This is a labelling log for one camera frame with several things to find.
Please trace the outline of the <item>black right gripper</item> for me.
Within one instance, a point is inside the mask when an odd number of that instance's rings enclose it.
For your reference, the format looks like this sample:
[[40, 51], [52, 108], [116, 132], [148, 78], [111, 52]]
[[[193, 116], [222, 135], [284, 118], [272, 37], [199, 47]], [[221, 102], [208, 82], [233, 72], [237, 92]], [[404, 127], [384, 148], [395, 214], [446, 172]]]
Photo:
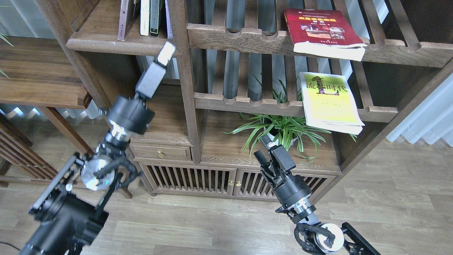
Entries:
[[263, 135], [259, 140], [268, 149], [270, 160], [262, 151], [254, 152], [254, 156], [260, 164], [262, 176], [281, 203], [280, 209], [313, 209], [308, 200], [312, 191], [301, 176], [291, 173], [296, 163], [285, 148], [277, 146], [269, 135]]

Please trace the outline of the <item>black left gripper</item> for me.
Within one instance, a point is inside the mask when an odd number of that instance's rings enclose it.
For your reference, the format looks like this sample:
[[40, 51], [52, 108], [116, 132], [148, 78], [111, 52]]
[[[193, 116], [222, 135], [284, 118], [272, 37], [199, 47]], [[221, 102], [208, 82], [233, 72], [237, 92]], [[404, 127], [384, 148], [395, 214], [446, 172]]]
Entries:
[[152, 63], [140, 77], [133, 98], [119, 95], [107, 112], [107, 119], [112, 124], [112, 136], [131, 136], [132, 133], [143, 135], [154, 117], [145, 103], [160, 85], [168, 66], [173, 58], [176, 47], [165, 42], [157, 55], [157, 63]]

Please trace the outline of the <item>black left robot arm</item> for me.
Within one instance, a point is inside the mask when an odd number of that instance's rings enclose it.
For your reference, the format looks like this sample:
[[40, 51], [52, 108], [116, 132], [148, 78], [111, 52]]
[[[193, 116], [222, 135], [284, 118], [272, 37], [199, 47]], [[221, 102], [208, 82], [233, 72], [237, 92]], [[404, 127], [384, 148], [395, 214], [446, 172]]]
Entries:
[[134, 134], [143, 135], [154, 112], [146, 107], [161, 84], [176, 51], [165, 42], [140, 77], [134, 97], [119, 95], [105, 111], [110, 130], [94, 155], [75, 152], [29, 209], [40, 223], [21, 255], [79, 255], [94, 242], [109, 213], [105, 206], [116, 190], [140, 176], [126, 150]]

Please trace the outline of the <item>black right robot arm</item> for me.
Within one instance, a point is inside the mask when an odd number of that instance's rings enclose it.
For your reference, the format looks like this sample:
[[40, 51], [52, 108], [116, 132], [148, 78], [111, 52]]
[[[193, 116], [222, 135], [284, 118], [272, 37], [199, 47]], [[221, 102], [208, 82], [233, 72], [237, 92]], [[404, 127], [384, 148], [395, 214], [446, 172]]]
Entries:
[[378, 251], [349, 223], [339, 227], [322, 223], [315, 215], [315, 206], [309, 201], [312, 191], [304, 179], [293, 175], [296, 163], [282, 145], [276, 145], [267, 135], [260, 138], [270, 158], [261, 151], [254, 156], [260, 163], [261, 173], [271, 186], [281, 207], [276, 213], [285, 213], [296, 225], [293, 235], [303, 251], [313, 255], [337, 253], [345, 248], [350, 255], [377, 255]]

